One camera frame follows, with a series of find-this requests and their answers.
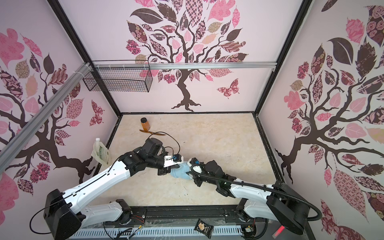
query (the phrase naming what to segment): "blue cloth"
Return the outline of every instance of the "blue cloth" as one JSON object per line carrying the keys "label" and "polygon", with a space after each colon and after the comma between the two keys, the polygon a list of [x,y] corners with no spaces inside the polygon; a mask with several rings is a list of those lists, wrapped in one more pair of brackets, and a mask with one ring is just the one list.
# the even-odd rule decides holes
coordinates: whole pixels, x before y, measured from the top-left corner
{"label": "blue cloth", "polygon": [[189,172],[189,171],[190,171],[190,168],[189,168],[188,164],[186,162],[184,162],[184,163],[180,164],[179,168],[172,168],[170,170],[170,174],[174,178],[183,178],[183,179],[190,180],[190,179],[192,179],[192,177],[189,176],[188,174],[186,174],[186,172]]}

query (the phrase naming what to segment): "brown knife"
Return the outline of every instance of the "brown knife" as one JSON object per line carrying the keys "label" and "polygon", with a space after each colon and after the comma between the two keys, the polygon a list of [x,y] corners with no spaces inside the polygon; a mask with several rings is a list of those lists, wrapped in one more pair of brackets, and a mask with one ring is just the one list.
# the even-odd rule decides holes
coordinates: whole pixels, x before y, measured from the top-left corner
{"label": "brown knife", "polygon": [[146,131],[146,130],[143,130],[143,129],[139,129],[140,132],[145,132],[145,133],[150,133],[150,134],[154,134],[154,135],[162,135],[162,136],[165,136],[165,134],[162,134],[162,133],[154,133],[154,132],[150,132],[150,131]]}

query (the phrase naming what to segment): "orange bottle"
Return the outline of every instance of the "orange bottle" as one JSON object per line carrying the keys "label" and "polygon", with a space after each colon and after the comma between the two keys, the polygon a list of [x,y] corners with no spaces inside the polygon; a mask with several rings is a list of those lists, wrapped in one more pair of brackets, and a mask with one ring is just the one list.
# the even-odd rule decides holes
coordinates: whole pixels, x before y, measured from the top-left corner
{"label": "orange bottle", "polygon": [[151,126],[149,125],[149,122],[147,121],[146,118],[141,119],[141,125],[143,126],[143,129],[145,131],[149,131],[149,129],[151,128]]}

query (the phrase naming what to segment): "black mesh basket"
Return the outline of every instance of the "black mesh basket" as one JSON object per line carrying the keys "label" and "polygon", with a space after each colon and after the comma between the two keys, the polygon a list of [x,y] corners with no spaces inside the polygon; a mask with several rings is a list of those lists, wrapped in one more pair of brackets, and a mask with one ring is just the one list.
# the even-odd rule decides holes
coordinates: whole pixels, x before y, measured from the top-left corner
{"label": "black mesh basket", "polygon": [[149,64],[148,66],[121,68],[97,66],[95,71],[101,76],[105,87],[100,87],[92,72],[89,72],[83,81],[90,91],[149,92],[153,80]]}

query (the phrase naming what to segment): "beige marble tabletop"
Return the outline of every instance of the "beige marble tabletop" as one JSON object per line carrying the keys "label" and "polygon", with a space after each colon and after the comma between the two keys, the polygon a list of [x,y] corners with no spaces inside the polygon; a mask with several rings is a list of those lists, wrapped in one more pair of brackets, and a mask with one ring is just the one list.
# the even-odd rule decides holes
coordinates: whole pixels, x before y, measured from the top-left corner
{"label": "beige marble tabletop", "polygon": [[[150,131],[163,131],[180,144],[184,160],[215,160],[226,174],[247,182],[273,184],[276,179],[251,113],[235,114],[148,114],[124,115],[110,146],[113,159],[142,146],[147,133],[140,132],[140,119],[146,117]],[[178,151],[169,136],[152,136]],[[240,199],[224,197],[216,186],[192,180],[158,176],[157,169],[146,168],[124,180],[91,202],[105,204],[124,199],[131,206],[223,205]]]}

